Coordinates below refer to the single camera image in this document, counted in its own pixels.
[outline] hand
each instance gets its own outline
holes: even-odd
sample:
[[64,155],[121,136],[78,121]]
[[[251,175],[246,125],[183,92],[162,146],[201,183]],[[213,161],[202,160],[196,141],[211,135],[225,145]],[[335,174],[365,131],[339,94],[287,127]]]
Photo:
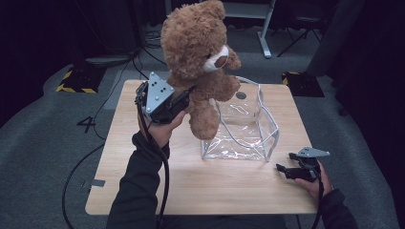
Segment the hand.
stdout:
[[[321,162],[318,160],[319,163],[319,167],[321,168],[321,180],[322,183],[324,184],[324,195],[323,197],[330,193],[332,190],[331,184],[330,184],[330,179],[327,175],[327,173],[325,172],[324,166],[321,164]],[[309,182],[306,181],[304,179],[301,178],[296,178],[294,180],[297,184],[299,184],[300,186],[302,186],[304,189],[306,189],[310,195],[315,198],[318,199],[319,197],[319,181],[318,179],[316,179],[314,182]]]
[[[158,125],[155,123],[152,123],[152,125],[150,125],[149,119],[146,117],[144,119],[145,119],[146,126],[148,127],[150,125],[149,130],[148,130],[149,134],[152,136],[152,138],[155,139],[155,141],[158,143],[159,147],[163,148],[163,146],[166,145],[167,142],[169,142],[169,139],[172,136],[173,130],[181,125],[182,119],[184,118],[184,116],[185,116],[185,111],[181,111],[175,117],[175,119],[173,119],[173,121],[171,123],[165,124],[165,125]],[[145,137],[145,139],[148,140],[146,132],[143,129],[142,122],[140,121],[139,114],[138,114],[138,125],[140,128],[140,132]]]

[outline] transparent plastic box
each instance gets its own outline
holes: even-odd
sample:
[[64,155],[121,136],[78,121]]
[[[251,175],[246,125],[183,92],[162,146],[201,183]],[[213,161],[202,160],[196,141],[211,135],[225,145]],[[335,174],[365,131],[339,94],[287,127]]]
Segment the transparent plastic box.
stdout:
[[211,100],[220,113],[214,139],[202,141],[202,158],[232,158],[269,162],[279,127],[263,103],[260,84],[239,77],[241,89],[226,102]]

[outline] teddy bear arm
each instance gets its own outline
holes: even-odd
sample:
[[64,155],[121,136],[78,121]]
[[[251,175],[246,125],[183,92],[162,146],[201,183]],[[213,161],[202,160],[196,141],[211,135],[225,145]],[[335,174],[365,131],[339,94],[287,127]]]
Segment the teddy bear arm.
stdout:
[[206,85],[205,90],[212,92],[210,96],[218,101],[227,101],[239,91],[241,88],[241,82],[232,74],[220,73],[216,77],[213,77],[211,81]]

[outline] yellow and black hazard tape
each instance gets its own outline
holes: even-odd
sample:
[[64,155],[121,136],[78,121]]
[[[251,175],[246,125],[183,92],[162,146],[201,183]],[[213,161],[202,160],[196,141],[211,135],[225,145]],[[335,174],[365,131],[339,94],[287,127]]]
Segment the yellow and black hazard tape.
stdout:
[[286,85],[286,86],[288,86],[287,74],[300,74],[300,73],[296,73],[296,72],[286,72],[286,73],[283,73],[283,74],[281,75],[281,79],[283,80],[283,84]]
[[96,94],[97,89],[88,88],[88,87],[77,87],[77,86],[69,86],[69,81],[72,80],[72,72],[73,69],[69,69],[67,73],[62,78],[59,86],[56,88],[57,92],[66,92],[66,93],[87,93],[87,94]]

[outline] sleeve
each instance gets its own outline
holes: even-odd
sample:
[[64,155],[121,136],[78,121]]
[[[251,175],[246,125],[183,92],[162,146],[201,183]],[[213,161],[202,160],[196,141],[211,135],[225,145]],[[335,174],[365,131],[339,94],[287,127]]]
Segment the sleeve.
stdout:
[[[143,135],[133,136],[137,149],[132,153],[119,190],[110,210],[106,228],[155,228],[162,164],[159,152],[153,150]],[[168,144],[162,148],[167,154]]]
[[326,229],[356,229],[357,222],[343,201],[345,196],[335,189],[322,199],[321,215]]

